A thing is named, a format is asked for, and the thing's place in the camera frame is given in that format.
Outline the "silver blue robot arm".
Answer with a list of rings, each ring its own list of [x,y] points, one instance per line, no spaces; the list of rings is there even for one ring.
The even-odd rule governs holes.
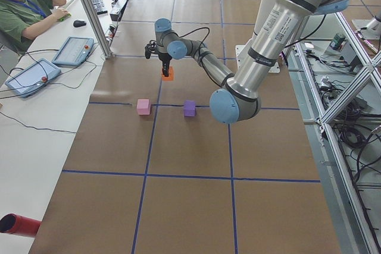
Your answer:
[[[343,11],[349,0],[261,0],[255,30],[236,73],[230,71],[203,42],[178,36],[166,18],[155,22],[155,53],[168,74],[171,59],[192,57],[219,89],[210,97],[213,117],[225,124],[248,120],[258,114],[258,88],[286,44],[311,15]]]

